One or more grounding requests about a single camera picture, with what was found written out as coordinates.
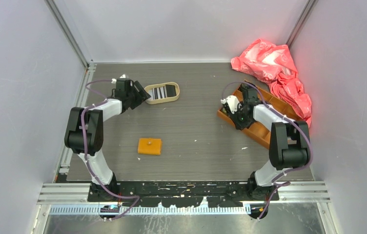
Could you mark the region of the orange card holder wallet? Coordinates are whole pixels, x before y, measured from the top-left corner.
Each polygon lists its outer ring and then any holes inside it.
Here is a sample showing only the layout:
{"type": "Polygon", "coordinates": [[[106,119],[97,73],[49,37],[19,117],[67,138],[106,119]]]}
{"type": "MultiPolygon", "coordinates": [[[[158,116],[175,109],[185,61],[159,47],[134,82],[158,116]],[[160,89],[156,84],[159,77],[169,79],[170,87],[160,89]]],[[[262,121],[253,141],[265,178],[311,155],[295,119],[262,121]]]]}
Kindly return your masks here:
{"type": "Polygon", "coordinates": [[[138,154],[160,156],[162,143],[162,140],[158,138],[140,138],[138,154]]]}

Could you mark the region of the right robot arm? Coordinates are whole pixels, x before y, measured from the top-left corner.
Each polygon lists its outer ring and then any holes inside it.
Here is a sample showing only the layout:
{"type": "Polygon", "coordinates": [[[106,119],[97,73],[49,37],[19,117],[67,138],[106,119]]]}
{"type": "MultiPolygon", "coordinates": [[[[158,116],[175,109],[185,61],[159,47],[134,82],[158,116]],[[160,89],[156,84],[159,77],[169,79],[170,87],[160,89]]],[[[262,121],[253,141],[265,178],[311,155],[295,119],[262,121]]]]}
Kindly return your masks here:
{"type": "Polygon", "coordinates": [[[264,100],[257,86],[243,81],[240,88],[243,100],[235,98],[229,103],[229,116],[235,128],[244,130],[258,122],[270,131],[269,160],[248,179],[249,197],[260,200],[267,189],[278,187],[276,181],[285,174],[310,163],[308,125],[277,111],[264,100]]]}

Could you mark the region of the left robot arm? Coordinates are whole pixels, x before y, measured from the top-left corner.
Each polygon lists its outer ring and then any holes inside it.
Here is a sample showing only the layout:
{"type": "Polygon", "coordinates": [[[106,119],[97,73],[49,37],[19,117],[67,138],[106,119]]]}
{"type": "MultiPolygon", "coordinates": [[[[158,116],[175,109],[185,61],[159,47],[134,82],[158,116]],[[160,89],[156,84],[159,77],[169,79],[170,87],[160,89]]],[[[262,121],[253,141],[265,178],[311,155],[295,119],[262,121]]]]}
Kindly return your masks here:
{"type": "Polygon", "coordinates": [[[107,165],[102,151],[103,124],[128,109],[137,108],[150,95],[138,81],[125,76],[113,78],[109,83],[114,85],[110,96],[96,92],[103,98],[100,103],[70,110],[64,144],[82,159],[101,197],[113,201],[119,197],[119,188],[116,176],[107,165]]]}

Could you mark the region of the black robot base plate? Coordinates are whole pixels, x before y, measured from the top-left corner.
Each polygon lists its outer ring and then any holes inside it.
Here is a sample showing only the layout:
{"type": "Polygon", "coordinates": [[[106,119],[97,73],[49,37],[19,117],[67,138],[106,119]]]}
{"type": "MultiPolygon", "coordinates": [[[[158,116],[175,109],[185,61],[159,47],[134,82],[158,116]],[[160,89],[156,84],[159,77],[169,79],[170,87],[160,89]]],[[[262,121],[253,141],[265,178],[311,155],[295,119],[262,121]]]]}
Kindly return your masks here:
{"type": "Polygon", "coordinates": [[[269,198],[279,200],[279,195],[272,195],[274,187],[255,187],[251,181],[120,181],[118,182],[121,198],[110,196],[105,191],[97,191],[94,184],[89,187],[89,202],[122,202],[129,206],[134,199],[125,196],[139,196],[137,207],[166,208],[199,207],[202,200],[210,208],[240,207],[243,202],[257,201],[266,203],[269,198]]]}

